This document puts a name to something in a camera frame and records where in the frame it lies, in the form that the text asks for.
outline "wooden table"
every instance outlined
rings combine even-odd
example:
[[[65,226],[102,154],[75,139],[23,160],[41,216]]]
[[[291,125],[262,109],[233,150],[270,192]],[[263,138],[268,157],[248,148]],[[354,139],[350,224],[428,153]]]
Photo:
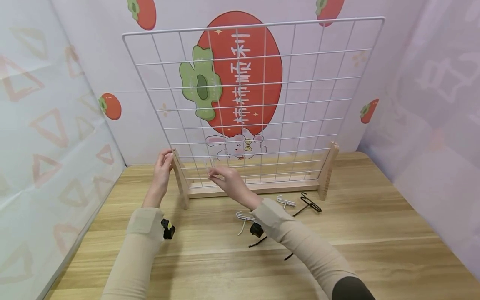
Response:
[[[98,299],[130,215],[150,184],[151,166],[127,168],[47,299]],[[149,299],[325,299],[307,268],[282,245],[237,236],[247,211],[226,197],[193,199],[179,208],[174,177],[161,208],[177,227],[157,255]],[[297,202],[300,193],[285,193]],[[363,153],[339,154],[323,212],[297,216],[330,241],[377,299],[480,299],[480,284]],[[294,213],[298,208],[287,208]]]

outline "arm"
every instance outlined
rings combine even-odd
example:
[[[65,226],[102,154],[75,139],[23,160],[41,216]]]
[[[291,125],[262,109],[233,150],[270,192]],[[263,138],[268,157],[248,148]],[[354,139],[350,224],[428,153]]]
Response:
[[[263,199],[250,191],[235,169],[213,168],[209,170],[209,178],[232,199],[252,210],[267,236],[287,247],[307,266],[330,300],[374,300],[332,245],[273,200]]]
[[[141,208],[136,209],[127,226],[127,234],[103,290],[102,300],[146,299],[152,264],[163,242],[160,203],[167,192],[173,155],[160,152],[154,180]]]
[[[374,299],[332,245],[294,219],[275,201],[264,199],[252,214],[267,236],[284,245],[307,266],[329,299]]]

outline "wooden stand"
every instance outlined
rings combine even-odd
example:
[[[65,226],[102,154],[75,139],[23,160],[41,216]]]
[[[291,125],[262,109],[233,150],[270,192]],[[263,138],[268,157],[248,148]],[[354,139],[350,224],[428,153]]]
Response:
[[[325,201],[328,192],[328,185],[330,183],[330,177],[333,170],[333,162],[338,154],[339,147],[337,143],[331,142],[330,149],[321,159],[317,162],[313,170],[308,173],[308,177],[305,175],[286,175],[289,181],[274,182],[275,176],[262,175],[258,181],[254,183],[248,183],[248,187],[251,191],[261,193],[281,193],[281,192],[301,192],[301,191],[313,191],[317,190],[320,199]],[[183,163],[177,158],[178,154],[175,151],[175,158],[173,159],[173,169],[175,171],[175,178],[180,191],[182,206],[184,209],[189,207],[189,200],[192,198],[206,198],[206,197],[219,197],[226,196],[225,192],[209,182],[210,186],[202,186],[200,182],[193,182],[185,178],[182,168],[185,168]]]
[[[188,187],[189,187],[189,180],[186,180],[183,172],[181,171],[181,168],[184,168],[183,163],[177,158],[178,153],[175,150],[173,152],[175,157],[173,158],[173,171],[175,172],[175,178],[177,179],[177,185],[179,186],[179,192],[180,192],[180,199],[182,202],[182,207],[183,209],[188,209],[190,198],[188,196]]]
[[[318,195],[320,200],[325,201],[327,199],[328,186],[330,185],[330,177],[332,176],[333,162],[338,154],[338,144],[331,142],[330,150],[328,151],[327,158],[324,161],[324,166],[320,176],[318,177]]]

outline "beige sleeve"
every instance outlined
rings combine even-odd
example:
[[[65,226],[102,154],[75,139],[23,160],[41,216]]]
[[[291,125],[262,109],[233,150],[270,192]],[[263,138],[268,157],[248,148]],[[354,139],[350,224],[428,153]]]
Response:
[[[252,211],[268,237],[293,252],[310,270],[329,299],[335,284],[347,276],[357,277],[345,258],[320,235],[289,215],[271,199]]]
[[[135,210],[127,227],[127,235],[113,265],[102,300],[146,299],[152,264],[163,242],[158,208]]]

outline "hand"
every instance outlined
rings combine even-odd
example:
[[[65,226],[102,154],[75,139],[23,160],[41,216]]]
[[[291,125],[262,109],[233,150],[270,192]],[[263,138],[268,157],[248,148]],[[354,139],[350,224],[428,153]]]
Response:
[[[221,175],[224,179],[220,179],[216,175]],[[240,174],[234,168],[224,166],[211,168],[208,170],[208,178],[223,189],[230,198],[250,210],[256,209],[263,201],[262,197],[248,189]]]
[[[158,154],[156,160],[152,185],[148,189],[142,207],[160,207],[163,197],[167,193],[170,171],[172,171],[172,161],[175,149],[164,149]]]

